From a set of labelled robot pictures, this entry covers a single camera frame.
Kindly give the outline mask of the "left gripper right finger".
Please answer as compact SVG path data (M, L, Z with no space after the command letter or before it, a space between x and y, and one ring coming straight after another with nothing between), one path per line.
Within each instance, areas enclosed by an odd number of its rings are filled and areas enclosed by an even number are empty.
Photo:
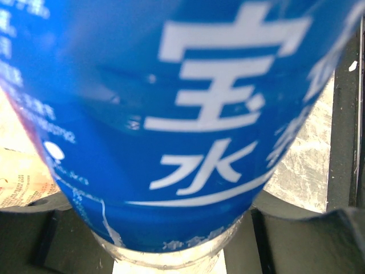
M224 257L228 273L364 273L364 210L317 213L263 191Z

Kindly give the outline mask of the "blue Pocari bottle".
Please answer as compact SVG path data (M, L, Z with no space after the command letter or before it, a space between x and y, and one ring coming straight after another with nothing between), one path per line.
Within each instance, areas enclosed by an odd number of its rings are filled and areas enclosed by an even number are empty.
M209 272L363 1L2 1L1 88L128 273Z

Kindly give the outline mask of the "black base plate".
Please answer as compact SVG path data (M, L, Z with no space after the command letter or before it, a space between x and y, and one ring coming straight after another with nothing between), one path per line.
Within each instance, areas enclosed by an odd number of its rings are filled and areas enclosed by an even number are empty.
M356 207L362 151L364 17L334 75L326 211Z

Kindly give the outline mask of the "orange drink bottle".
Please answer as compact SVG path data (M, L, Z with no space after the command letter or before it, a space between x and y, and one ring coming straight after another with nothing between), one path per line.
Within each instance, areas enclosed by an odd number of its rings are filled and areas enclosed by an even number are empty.
M2 209L27 206L59 191L38 156L1 148Z

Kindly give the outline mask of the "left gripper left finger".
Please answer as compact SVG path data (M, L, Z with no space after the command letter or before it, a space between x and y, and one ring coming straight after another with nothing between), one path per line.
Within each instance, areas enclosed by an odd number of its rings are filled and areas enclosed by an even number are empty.
M113 265L61 192L1 209L1 273L112 273Z

